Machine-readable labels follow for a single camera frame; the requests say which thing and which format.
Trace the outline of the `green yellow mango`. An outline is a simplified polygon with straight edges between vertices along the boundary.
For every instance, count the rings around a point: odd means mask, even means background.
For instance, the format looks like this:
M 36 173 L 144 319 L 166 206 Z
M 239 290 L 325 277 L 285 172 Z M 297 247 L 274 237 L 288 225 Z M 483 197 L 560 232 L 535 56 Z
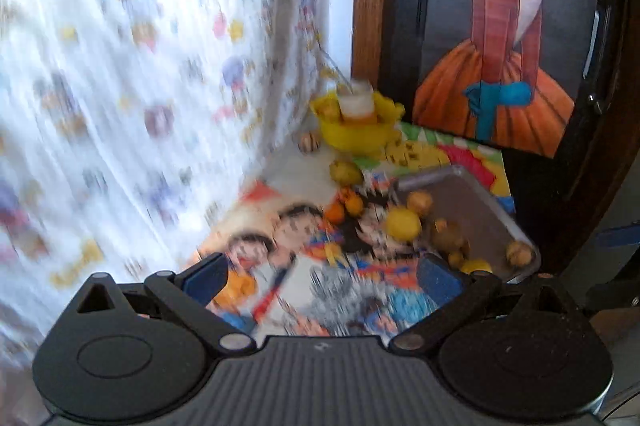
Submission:
M 363 183 L 361 169 L 354 162 L 335 160 L 329 166 L 329 173 L 334 183 L 341 187 L 357 186 Z

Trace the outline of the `small yellow fruit left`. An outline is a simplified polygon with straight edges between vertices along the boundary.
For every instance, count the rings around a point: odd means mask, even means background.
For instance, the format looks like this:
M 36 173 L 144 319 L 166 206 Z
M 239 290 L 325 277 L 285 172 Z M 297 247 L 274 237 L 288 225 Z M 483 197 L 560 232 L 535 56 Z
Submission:
M 448 254 L 448 265 L 454 270 L 459 270 L 465 262 L 465 257 L 460 251 Z

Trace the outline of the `large yellow fruit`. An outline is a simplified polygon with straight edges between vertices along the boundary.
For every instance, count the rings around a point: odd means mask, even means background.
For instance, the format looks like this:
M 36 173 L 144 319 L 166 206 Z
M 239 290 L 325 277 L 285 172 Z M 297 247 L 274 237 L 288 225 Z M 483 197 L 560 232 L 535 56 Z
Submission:
M 484 271 L 492 273 L 491 264 L 488 261 L 485 261 L 483 258 L 469 258 L 463 261 L 460 266 L 460 271 L 465 273 L 466 275 L 470 275 L 475 271 Z

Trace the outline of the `brown round fruit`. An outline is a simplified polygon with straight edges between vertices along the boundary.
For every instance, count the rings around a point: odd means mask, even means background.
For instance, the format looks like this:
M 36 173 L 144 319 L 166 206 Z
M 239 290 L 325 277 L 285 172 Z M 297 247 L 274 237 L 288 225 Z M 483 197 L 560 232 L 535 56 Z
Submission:
M 513 241 L 506 247 L 506 262 L 513 268 L 523 268 L 534 260 L 534 250 L 522 241 Z

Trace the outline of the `silver metal tray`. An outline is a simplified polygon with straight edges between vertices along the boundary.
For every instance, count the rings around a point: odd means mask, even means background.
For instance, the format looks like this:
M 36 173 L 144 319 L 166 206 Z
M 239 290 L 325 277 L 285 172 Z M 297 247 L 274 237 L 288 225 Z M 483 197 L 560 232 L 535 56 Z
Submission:
M 506 283 L 520 283 L 540 267 L 541 256 L 534 243 L 464 167 L 434 167 L 401 176 L 393 181 L 390 197 L 394 203 L 404 205 L 414 191 L 426 191 L 433 198 L 431 212 L 416 239 L 421 249 L 436 250 L 431 239 L 432 224 L 441 218 L 456 224 L 462 237 L 469 241 L 470 256 L 488 261 L 492 272 Z M 524 267 L 513 267 L 506 260 L 506 249 L 514 241 L 523 242 L 532 250 L 532 261 Z

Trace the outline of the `yellow lemon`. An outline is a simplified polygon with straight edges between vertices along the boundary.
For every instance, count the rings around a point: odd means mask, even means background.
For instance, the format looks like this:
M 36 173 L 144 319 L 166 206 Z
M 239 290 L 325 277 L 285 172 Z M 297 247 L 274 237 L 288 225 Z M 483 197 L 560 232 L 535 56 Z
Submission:
M 385 231 L 398 242 L 412 242 L 421 234 L 422 223 L 411 209 L 394 206 L 387 212 Z

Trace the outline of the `small orange fruit right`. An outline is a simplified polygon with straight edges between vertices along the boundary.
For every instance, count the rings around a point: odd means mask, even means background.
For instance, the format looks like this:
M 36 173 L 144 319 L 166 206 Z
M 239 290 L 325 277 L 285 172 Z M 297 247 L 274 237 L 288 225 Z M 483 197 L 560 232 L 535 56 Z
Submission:
M 356 193 L 353 193 L 345 198 L 344 206 L 346 212 L 349 213 L 350 216 L 357 217 L 362 214 L 364 210 L 364 202 L 363 199 Z

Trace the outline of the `small orange fruit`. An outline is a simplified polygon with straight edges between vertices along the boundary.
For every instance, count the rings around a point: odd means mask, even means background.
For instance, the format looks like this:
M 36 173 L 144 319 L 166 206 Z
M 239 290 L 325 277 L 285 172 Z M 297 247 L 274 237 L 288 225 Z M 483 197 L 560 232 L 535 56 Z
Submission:
M 349 213 L 350 216 L 357 217 L 362 214 L 364 210 L 364 202 L 363 199 L 356 193 L 353 193 L 345 198 L 344 206 L 346 212 Z
M 341 201 L 334 201 L 324 209 L 323 217 L 331 225 L 339 226 L 346 218 L 345 206 Z

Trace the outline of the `anime characters drawing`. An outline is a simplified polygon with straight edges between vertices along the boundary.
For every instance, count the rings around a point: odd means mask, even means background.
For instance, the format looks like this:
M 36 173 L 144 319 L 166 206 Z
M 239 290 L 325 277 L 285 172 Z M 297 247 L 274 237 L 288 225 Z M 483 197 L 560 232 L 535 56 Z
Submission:
M 364 210 L 334 226 L 324 209 L 356 193 Z M 422 255 L 384 230 L 390 179 L 366 176 L 328 204 L 256 185 L 198 249 L 221 253 L 228 281 L 207 309 L 261 340 L 268 335 L 378 335 L 388 342 L 436 309 L 419 287 Z

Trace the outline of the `small orange fruit left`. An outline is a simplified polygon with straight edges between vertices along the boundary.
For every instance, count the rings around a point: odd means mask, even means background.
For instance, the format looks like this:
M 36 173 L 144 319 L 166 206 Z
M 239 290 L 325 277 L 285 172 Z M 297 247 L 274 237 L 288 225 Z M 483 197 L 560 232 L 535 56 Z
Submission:
M 346 218 L 345 206 L 341 201 L 334 201 L 324 209 L 323 217 L 331 225 L 339 226 Z

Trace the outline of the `yellow plastic bowl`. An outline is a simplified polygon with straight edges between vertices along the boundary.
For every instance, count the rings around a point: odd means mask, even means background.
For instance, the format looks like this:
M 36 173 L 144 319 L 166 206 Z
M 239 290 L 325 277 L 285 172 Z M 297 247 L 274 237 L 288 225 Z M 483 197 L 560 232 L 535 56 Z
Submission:
M 338 107 L 337 92 L 314 98 L 309 104 L 317 118 L 322 140 L 337 151 L 352 155 L 370 155 L 381 151 L 389 142 L 399 138 L 396 125 L 405 114 L 405 107 L 379 92 L 372 94 L 374 120 L 347 122 L 335 117 Z

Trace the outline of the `white lidded jar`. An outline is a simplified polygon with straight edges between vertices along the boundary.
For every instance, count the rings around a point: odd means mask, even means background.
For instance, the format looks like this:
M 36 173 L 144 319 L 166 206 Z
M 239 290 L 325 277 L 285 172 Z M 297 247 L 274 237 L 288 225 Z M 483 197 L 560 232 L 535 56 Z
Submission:
M 367 80 L 351 80 L 338 85 L 336 96 L 345 123 L 376 122 L 373 87 Z

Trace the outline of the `white cartoon print curtain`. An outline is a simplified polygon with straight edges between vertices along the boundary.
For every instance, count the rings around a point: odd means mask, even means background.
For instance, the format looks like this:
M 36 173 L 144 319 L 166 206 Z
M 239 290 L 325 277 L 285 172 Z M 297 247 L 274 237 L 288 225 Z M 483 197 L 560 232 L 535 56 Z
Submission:
M 316 0 L 1 0 L 1 399 L 94 270 L 179 266 L 303 120 Z

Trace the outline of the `lady in orange dress poster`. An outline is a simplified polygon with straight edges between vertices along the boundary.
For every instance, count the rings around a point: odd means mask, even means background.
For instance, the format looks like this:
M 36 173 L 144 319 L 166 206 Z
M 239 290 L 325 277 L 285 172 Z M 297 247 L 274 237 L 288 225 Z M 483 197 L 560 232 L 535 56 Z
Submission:
M 541 64 L 548 0 L 471 0 L 468 36 L 429 66 L 413 124 L 554 157 L 575 101 Z

